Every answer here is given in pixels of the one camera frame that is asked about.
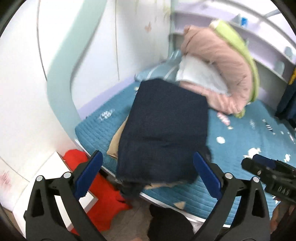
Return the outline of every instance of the light blue pillow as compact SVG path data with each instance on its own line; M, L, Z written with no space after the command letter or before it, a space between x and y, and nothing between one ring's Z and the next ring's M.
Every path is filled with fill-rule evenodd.
M146 81L160 78L167 82L174 83L182 60L180 50L175 50L172 55L164 62L153 68L146 69L135 76L135 81Z

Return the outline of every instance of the dark clothing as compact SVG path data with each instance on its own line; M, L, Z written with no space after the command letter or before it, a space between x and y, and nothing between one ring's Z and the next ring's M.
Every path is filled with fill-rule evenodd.
M292 127L296 128L296 81L287 86L275 116L288 120Z
M140 192L145 186L146 184L143 183L122 182L119 190L124 199L130 200L139 197Z
M205 97L160 79L142 82L120 138L116 178L193 182L193 154L208 152L207 125Z
M183 214L152 204L149 210L153 217L147 234L150 241L189 241L193 238L192 225Z

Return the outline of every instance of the navy blue cloth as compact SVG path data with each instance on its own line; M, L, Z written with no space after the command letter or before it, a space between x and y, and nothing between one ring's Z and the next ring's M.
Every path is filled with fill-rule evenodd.
M293 128L296 128L296 81L287 86L275 116L288 120Z
M208 153L207 126L205 97L160 79L142 82L119 141L116 178L193 182L193 154Z

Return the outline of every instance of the blue bedsheet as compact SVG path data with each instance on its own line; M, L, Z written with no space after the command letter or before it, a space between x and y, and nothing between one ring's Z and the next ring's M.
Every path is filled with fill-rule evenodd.
M103 166L113 173L116 172L117 162L106 152L113 135L129 114L136 94L135 87L138 86L139 83L128 86L75 129L83 147L90 154L100 150L104 156ZM241 160L244 155L253 155L256 152L268 158L289 160L290 165L296 166L296 144L292 140L295 136L294 130L288 129L275 119L273 112L262 102L255 101L247 105L246 115L242 119L233 116L229 118L233 129L228 129L220 121L216 111L209 110L208 146L212 152L213 162L217 163L224 172L231 172L236 178L250 179L252 175L241 168ZM263 120L273 128L275 134L267 129ZM218 143L217 137L223 137L225 143ZM174 203L186 202L185 211L205 219L217 202L209 195L200 178L193 184L145 190L144 193L172 207L175 207ZM266 198L271 215L276 203L269 194L266 194ZM226 224L231 224L238 204L239 198L236 199Z

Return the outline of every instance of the pink pillow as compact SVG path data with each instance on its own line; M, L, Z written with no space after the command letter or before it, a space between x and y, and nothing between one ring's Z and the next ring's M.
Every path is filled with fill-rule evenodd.
M204 95L209 105L218 111L226 114L240 113L249 102L252 90L252 72L245 59L210 28L192 25L184 29L181 51L185 55L190 54L214 63L224 78L231 96L218 94L183 81L180 86Z

